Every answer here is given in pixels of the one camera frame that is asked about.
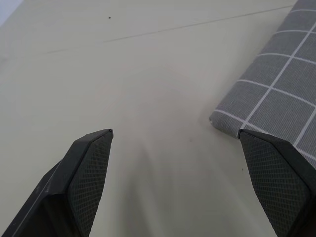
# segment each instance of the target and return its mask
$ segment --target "folded cloth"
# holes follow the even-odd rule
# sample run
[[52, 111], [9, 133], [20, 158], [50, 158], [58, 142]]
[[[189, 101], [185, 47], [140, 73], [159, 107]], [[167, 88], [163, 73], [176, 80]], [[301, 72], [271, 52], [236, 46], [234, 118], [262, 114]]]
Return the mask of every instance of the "folded cloth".
[[287, 140], [316, 168], [316, 0], [299, 0], [210, 116]]

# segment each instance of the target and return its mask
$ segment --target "gray checkered fabric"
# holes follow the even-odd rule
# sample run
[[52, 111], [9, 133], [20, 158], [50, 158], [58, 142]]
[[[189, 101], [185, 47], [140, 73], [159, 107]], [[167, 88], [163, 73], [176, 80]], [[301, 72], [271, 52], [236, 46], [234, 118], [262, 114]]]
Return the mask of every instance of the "gray checkered fabric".
[[316, 0], [299, 0], [210, 116], [233, 137], [240, 128], [287, 140], [316, 168]]

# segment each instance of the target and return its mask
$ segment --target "white grid line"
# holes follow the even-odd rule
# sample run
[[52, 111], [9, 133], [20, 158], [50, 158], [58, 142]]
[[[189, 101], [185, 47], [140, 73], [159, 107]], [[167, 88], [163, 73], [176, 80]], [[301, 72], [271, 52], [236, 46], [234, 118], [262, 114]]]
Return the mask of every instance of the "white grid line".
[[248, 115], [248, 117], [246, 118], [245, 122], [242, 124], [241, 128], [244, 128], [246, 123], [249, 122], [249, 120], [251, 119], [251, 117], [253, 116], [253, 114], [257, 111], [257, 109], [259, 108], [259, 106], [262, 104], [262, 102], [265, 100], [265, 98], [267, 97], [267, 95], [270, 93], [270, 91], [272, 90], [273, 86], [277, 83], [277, 81], [279, 80], [279, 78], [282, 76], [283, 72], [285, 71], [285, 69], [287, 68], [287, 66], [290, 64], [290, 62], [292, 61], [294, 55], [298, 52], [298, 50], [302, 47], [302, 45], [305, 43], [305, 41], [307, 40], [308, 36], [311, 34], [311, 32], [313, 31], [313, 29], [316, 27], [316, 22], [313, 24], [312, 28], [309, 30], [309, 32], [305, 35], [305, 37], [302, 39], [302, 41], [300, 42], [300, 44], [297, 46], [297, 48], [294, 50], [294, 52], [291, 54], [290, 58], [287, 60], [286, 64], [284, 65], [284, 67], [282, 68], [282, 70], [280, 71], [280, 73], [277, 75], [276, 79], [272, 82], [272, 84], [269, 86], [268, 90], [266, 91], [266, 93], [262, 96], [262, 98], [259, 100], [259, 102], [257, 103], [257, 105], [254, 107], [254, 109], [250, 112], [250, 114]]
[[297, 9], [297, 10], [290, 11], [289, 14], [292, 13], [292, 12], [297, 12], [297, 11], [312, 11], [312, 12], [316, 12], [316, 10], [311, 10], [311, 9]]
[[[247, 83], [259, 85], [259, 86], [262, 86], [262, 87], [265, 87], [265, 88], [269, 88], [268, 85], [264, 85], [264, 84], [261, 84], [261, 83], [255, 82], [255, 81], [251, 81], [251, 80], [243, 80], [243, 79], [240, 79], [240, 80], [238, 80], [238, 81], [243, 81], [243, 82], [247, 82]], [[289, 92], [286, 92], [286, 91], [284, 91], [284, 90], [276, 89], [276, 88], [274, 88], [274, 87], [272, 88], [272, 90], [275, 90], [275, 91], [280, 92], [280, 93], [282, 93], [282, 94], [285, 94], [285, 95], [288, 95], [288, 96], [293, 97], [293, 98], [295, 98], [295, 99], [298, 99], [298, 100], [300, 100], [300, 101], [302, 101], [302, 102], [304, 102], [304, 103], [306, 103], [306, 104], [308, 104], [308, 105], [313, 106], [314, 108], [316, 108], [316, 105], [315, 105], [315, 104], [313, 104], [313, 103], [311, 103], [311, 102], [309, 102], [309, 101], [307, 101], [307, 100], [304, 100], [303, 98], [301, 98], [301, 97], [299, 97], [299, 96], [293, 95], [293, 94], [291, 94], [291, 93], [289, 93]]]
[[311, 158], [311, 159], [313, 159], [313, 160], [316, 161], [316, 157], [313, 157], [311, 154], [308, 154], [307, 152], [304, 152], [303, 150], [301, 150], [301, 149], [299, 149], [299, 148], [297, 148], [297, 147], [295, 147], [295, 149], [296, 149], [299, 153], [301, 153], [302, 155], [305, 155], [306, 157], [309, 157], [309, 158]]
[[279, 33], [285, 33], [285, 32], [303, 32], [308, 33], [309, 31], [302, 31], [302, 30], [286, 30], [286, 31], [277, 31], [273, 35], [279, 34]]
[[[282, 53], [261, 53], [261, 54], [258, 54], [257, 57], [266, 56], [266, 55], [283, 56], [283, 57], [287, 57], [287, 58], [291, 57], [291, 55], [282, 54]], [[293, 59], [297, 59], [297, 60], [300, 60], [300, 61], [304, 61], [304, 62], [316, 65], [316, 62], [308, 60], [308, 59], [305, 59], [305, 58], [299, 58], [299, 57], [295, 57], [294, 56]]]
[[[231, 118], [233, 118], [233, 119], [238, 120], [239, 122], [245, 122], [245, 120], [243, 120], [243, 119], [241, 119], [241, 118], [238, 118], [238, 117], [236, 117], [235, 115], [232, 115], [232, 114], [230, 114], [230, 113], [227, 113], [227, 112], [225, 112], [225, 111], [223, 111], [223, 110], [214, 110], [214, 112], [219, 112], [219, 113], [221, 113], [221, 114], [225, 114], [225, 115], [227, 115], [228, 117], [231, 117]], [[253, 125], [253, 124], [251, 124], [251, 123], [249, 123], [249, 122], [247, 123], [247, 125], [250, 126], [250, 127], [253, 127], [253, 128], [255, 128], [255, 129], [257, 129], [259, 132], [263, 132], [263, 133], [269, 134], [267, 131], [265, 131], [265, 130], [263, 130], [263, 129], [257, 127], [256, 125]]]
[[[227, 112], [225, 112], [225, 111], [222, 111], [222, 110], [214, 110], [214, 112], [218, 112], [218, 113], [221, 113], [221, 114], [225, 114], [225, 115], [227, 115], [227, 116], [229, 116], [229, 117], [231, 117], [231, 118], [233, 118], [233, 119], [236, 119], [236, 120], [238, 120], [238, 121], [240, 121], [240, 122], [243, 122], [243, 121], [244, 121], [243, 119], [238, 118], [238, 117], [236, 117], [236, 116], [234, 116], [234, 115], [232, 115], [232, 114], [230, 114], [230, 113], [227, 113]], [[255, 125], [253, 125], [253, 124], [251, 124], [251, 123], [248, 123], [248, 122], [247, 122], [247, 125], [248, 125], [248, 126], [251, 126], [251, 127], [253, 127], [253, 128], [255, 128], [255, 129], [257, 129], [257, 130], [260, 131], [260, 132], [263, 132], [263, 133], [266, 133], [266, 134], [271, 135], [270, 133], [266, 132], [265, 130], [263, 130], [263, 129], [261, 129], [261, 128], [255, 126]], [[301, 153], [301, 154], [303, 154], [303, 155], [305, 155], [305, 156], [307, 156], [307, 157], [309, 157], [309, 158], [311, 158], [311, 159], [313, 159], [313, 160], [316, 161], [316, 157], [312, 156], [311, 154], [309, 154], [309, 153], [303, 151], [302, 149], [297, 148], [296, 146], [294, 146], [294, 148], [295, 148], [299, 153]]]
[[294, 142], [294, 146], [297, 146], [297, 144], [300, 142], [300, 140], [302, 139], [302, 137], [304, 136], [308, 126], [310, 125], [310, 123], [312, 122], [313, 118], [316, 115], [316, 109], [314, 109], [314, 111], [312, 112], [311, 116], [309, 117], [309, 119], [307, 120], [306, 124], [304, 125], [304, 127], [302, 128], [300, 134], [298, 135], [298, 137], [296, 138], [295, 142]]

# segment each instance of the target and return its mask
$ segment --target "gray plaid cloth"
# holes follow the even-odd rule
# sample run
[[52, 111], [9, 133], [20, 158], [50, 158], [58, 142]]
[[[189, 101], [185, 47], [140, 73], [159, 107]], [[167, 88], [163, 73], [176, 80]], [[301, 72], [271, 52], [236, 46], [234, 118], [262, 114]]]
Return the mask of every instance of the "gray plaid cloth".
[[316, 168], [316, 0], [299, 0], [212, 113], [233, 137], [240, 128], [289, 141]]

